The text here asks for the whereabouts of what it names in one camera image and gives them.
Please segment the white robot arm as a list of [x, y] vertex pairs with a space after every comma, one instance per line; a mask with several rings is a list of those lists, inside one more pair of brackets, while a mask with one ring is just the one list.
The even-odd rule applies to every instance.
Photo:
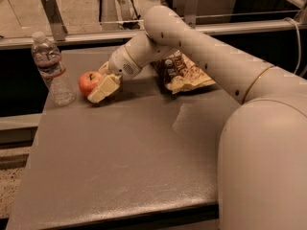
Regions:
[[307, 81], [150, 8], [144, 30], [101, 67], [97, 103], [151, 61], [180, 50], [239, 103], [218, 152], [221, 230], [307, 230]]

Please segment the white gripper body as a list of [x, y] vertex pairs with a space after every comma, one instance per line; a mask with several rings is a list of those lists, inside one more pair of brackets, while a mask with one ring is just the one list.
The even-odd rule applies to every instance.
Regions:
[[132, 80], [141, 72], [139, 55], [130, 46], [122, 45], [111, 54], [108, 68], [121, 75], [124, 81]]

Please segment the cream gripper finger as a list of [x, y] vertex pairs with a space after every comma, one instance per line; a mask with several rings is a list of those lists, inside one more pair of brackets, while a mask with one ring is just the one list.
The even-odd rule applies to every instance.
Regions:
[[105, 62], [98, 70], [99, 73], [103, 74], [107, 74], [109, 75], [111, 73], [111, 71], [109, 70], [109, 62]]
[[121, 85], [121, 77], [115, 74], [103, 75], [97, 86], [88, 95], [87, 99], [97, 104], [104, 98], [116, 92]]

